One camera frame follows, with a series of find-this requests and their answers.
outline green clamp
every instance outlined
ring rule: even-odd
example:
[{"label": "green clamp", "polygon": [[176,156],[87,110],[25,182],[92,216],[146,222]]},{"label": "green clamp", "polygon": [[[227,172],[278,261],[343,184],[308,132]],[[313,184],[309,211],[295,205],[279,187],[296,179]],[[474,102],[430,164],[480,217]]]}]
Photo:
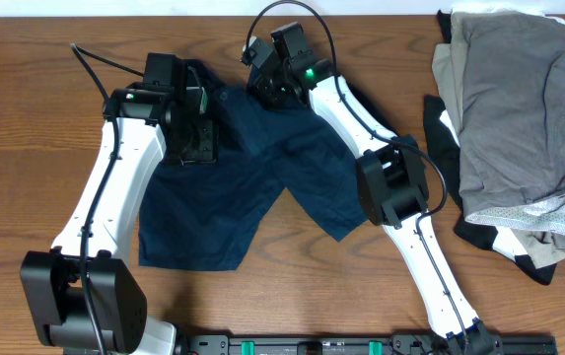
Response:
[{"label": "green clamp", "polygon": [[255,353],[255,344],[253,344],[253,341],[243,341],[241,343],[242,355],[253,355],[254,353]]},{"label": "green clamp", "polygon": [[370,341],[370,355],[383,355],[383,344],[380,341]]}]

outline pile of clothes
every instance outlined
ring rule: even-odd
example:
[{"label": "pile of clothes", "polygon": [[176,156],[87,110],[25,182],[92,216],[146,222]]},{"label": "pile of clothes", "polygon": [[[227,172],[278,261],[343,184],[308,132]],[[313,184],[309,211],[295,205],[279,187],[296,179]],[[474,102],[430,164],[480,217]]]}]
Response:
[{"label": "pile of clothes", "polygon": [[463,212],[455,232],[548,284],[565,258],[565,21],[495,8],[438,20],[424,127]]}]

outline wood grain surface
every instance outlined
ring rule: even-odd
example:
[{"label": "wood grain surface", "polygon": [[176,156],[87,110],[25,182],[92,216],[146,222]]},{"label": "wood grain surface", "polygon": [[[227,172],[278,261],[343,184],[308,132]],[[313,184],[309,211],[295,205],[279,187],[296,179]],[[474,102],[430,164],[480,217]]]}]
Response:
[{"label": "wood grain surface", "polygon": [[[291,22],[265,18],[259,36]],[[398,131],[425,148],[422,98],[437,94],[431,73],[441,41],[434,17],[326,19],[341,72]],[[325,35],[301,22],[316,51]],[[19,266],[27,250],[48,250],[70,217],[97,156],[102,99],[70,42],[142,70],[149,51],[200,58],[243,84],[239,62],[251,18],[0,19],[0,354],[57,354],[36,340]],[[107,90],[135,78],[93,64]],[[440,197],[428,174],[431,205]],[[470,303],[494,331],[551,333],[565,354],[565,261],[553,283],[529,280],[503,256],[453,234],[450,202],[433,218],[438,240]],[[132,265],[137,264],[137,231]],[[132,267],[149,313],[187,331],[233,334],[388,334],[428,329],[413,279],[394,244],[365,224],[336,243],[283,192],[260,224],[236,272]]]}]

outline cable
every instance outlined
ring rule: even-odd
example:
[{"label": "cable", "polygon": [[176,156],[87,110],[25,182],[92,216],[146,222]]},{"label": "cable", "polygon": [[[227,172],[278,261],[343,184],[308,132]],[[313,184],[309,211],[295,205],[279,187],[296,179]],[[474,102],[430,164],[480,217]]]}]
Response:
[{"label": "cable", "polygon": [[81,283],[83,286],[83,293],[85,295],[85,306],[87,307],[87,312],[89,314],[90,321],[92,322],[92,326],[94,327],[94,333],[96,334],[96,340],[98,341],[98,349],[102,355],[106,355],[106,347],[105,347],[105,339],[103,338],[103,332],[101,331],[101,326],[98,321],[98,317],[96,315],[96,308],[94,307],[94,299],[92,298],[92,293],[90,292],[91,287],[91,280],[89,279],[88,271],[87,271],[87,246],[89,241],[89,236],[91,235],[91,228],[92,223],[94,222],[94,214],[96,213],[96,209],[98,208],[98,203],[101,200],[101,196],[103,191],[105,190],[106,182],[108,181],[109,176],[111,175],[111,171],[113,171],[113,166],[117,161],[117,157],[120,151],[120,133],[119,127],[117,125],[117,119],[113,112],[113,106],[106,94],[105,87],[94,73],[94,70],[89,66],[85,58],[81,55],[81,53],[85,53],[86,55],[95,58],[93,54],[89,53],[88,51],[79,48],[76,44],[71,44],[72,51],[78,58],[78,60],[83,64],[87,73],[92,77],[94,83],[98,87],[98,90],[101,92],[103,99],[105,100],[106,105],[106,114],[107,120],[110,120],[113,125],[113,150],[111,151],[111,155],[109,157],[108,165],[106,166],[105,174],[101,179],[100,184],[98,185],[98,189],[96,190],[96,195],[94,195],[94,199],[92,200],[92,204],[89,207],[87,212],[87,218],[85,219],[85,224],[82,228],[81,233],[81,255],[80,255],[80,274],[81,274]]},{"label": "cable", "polygon": [[124,71],[126,71],[126,72],[129,72],[129,73],[135,74],[135,75],[139,75],[139,76],[141,76],[141,77],[144,76],[144,73],[138,72],[137,70],[134,70],[134,69],[131,69],[131,68],[128,68],[128,67],[125,67],[124,65],[117,64],[117,63],[112,62],[112,61],[110,61],[110,60],[108,60],[108,59],[104,59],[104,58],[102,58],[101,56],[95,55],[95,54],[92,53],[92,52],[88,52],[87,50],[85,50],[85,49],[83,49],[83,48],[81,48],[81,47],[79,47],[79,46],[77,46],[76,49],[77,49],[79,52],[81,52],[81,53],[87,55],[88,57],[91,57],[91,58],[94,58],[94,59],[96,59],[96,60],[99,60],[99,61],[101,61],[102,63],[108,64],[108,65],[110,65],[110,66],[114,66],[114,67],[116,67],[117,69],[122,69],[122,70],[124,70]]},{"label": "cable", "polygon": [[420,230],[420,221],[423,218],[430,217],[433,214],[438,213],[440,210],[442,210],[442,208],[444,207],[444,205],[447,202],[447,197],[448,197],[447,184],[444,180],[444,177],[442,176],[442,173],[440,172],[440,169],[438,168],[438,166],[433,162],[433,160],[431,160],[431,158],[426,153],[424,153],[423,151],[421,151],[417,147],[410,146],[410,145],[404,144],[402,142],[393,141],[389,138],[383,137],[380,134],[378,134],[376,132],[376,130],[374,130],[370,126],[368,126],[368,124],[361,117],[359,117],[359,115],[357,114],[357,112],[355,112],[355,110],[352,108],[352,106],[350,106],[350,104],[348,104],[348,102],[345,100],[345,95],[343,95],[343,93],[341,92],[341,88],[339,87],[339,72],[337,70],[337,55],[336,55],[336,51],[334,49],[334,40],[332,40],[332,35],[330,34],[330,30],[328,29],[328,26],[325,23],[325,21],[323,20],[323,18],[317,13],[317,11],[315,11],[309,5],[302,3],[302,2],[299,2],[299,1],[296,1],[296,0],[280,0],[280,1],[276,1],[272,4],[270,4],[269,6],[265,7],[255,17],[255,19],[253,20],[253,23],[251,24],[251,27],[249,28],[249,31],[247,32],[247,39],[245,41],[245,52],[243,53],[243,56],[248,58],[249,40],[251,39],[251,34],[253,33],[253,29],[255,28],[255,25],[260,20],[260,18],[267,11],[269,11],[271,8],[276,7],[278,5],[282,5],[282,4],[294,4],[294,5],[301,6],[305,9],[309,10],[318,19],[318,21],[321,24],[321,26],[323,27],[326,35],[328,36],[328,42],[330,44],[330,52],[331,52],[331,55],[332,55],[332,68],[333,68],[333,72],[334,72],[334,86],[336,87],[337,94],[339,95],[341,102],[346,106],[346,108],[348,109],[350,114],[352,114],[352,116],[359,122],[359,124],[361,124],[363,126],[363,128],[365,128],[370,133],[370,135],[372,137],[374,137],[374,138],[376,138],[376,139],[378,139],[382,142],[389,143],[389,144],[393,145],[394,147],[397,147],[397,148],[400,148],[400,149],[406,149],[406,150],[416,154],[417,156],[421,157],[422,159],[427,161],[427,163],[438,174],[438,177],[440,178],[440,183],[442,185],[442,199],[441,199],[440,203],[438,204],[438,206],[436,208],[422,213],[416,219],[416,234],[420,238],[420,241],[422,242],[422,245],[424,246],[424,249],[426,250],[427,255],[429,256],[429,259],[431,260],[431,263],[432,263],[436,273],[438,274],[438,278],[440,279],[440,282],[442,283],[442,287],[444,288],[445,296],[447,296],[449,298],[449,301],[451,302],[451,306],[453,307],[453,311],[455,312],[456,317],[458,318],[459,326],[461,327],[461,332],[463,333],[463,337],[464,337],[463,353],[465,354],[466,349],[468,348],[468,336],[466,334],[466,329],[463,325],[463,321],[461,320],[461,316],[459,315],[458,307],[456,306],[455,301],[453,300],[453,296],[451,295],[451,292],[449,291],[449,288],[447,287],[447,284],[444,280],[444,277],[442,276],[442,273],[440,272],[440,269],[438,268],[438,265],[436,264],[435,259],[433,258],[433,255],[429,251],[429,246],[427,246],[427,242],[425,241],[424,236],[422,235],[422,231]]}]

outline dark blue fabric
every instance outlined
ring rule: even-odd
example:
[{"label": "dark blue fabric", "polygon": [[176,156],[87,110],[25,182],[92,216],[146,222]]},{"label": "dark blue fabric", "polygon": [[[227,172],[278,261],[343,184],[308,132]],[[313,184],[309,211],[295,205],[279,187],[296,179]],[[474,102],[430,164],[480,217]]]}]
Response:
[{"label": "dark blue fabric", "polygon": [[206,114],[217,120],[212,166],[155,170],[140,207],[140,265],[234,270],[264,214],[288,187],[318,225],[342,240],[367,217],[354,157],[336,132],[293,100],[265,110],[243,87],[226,87],[200,62]]}]

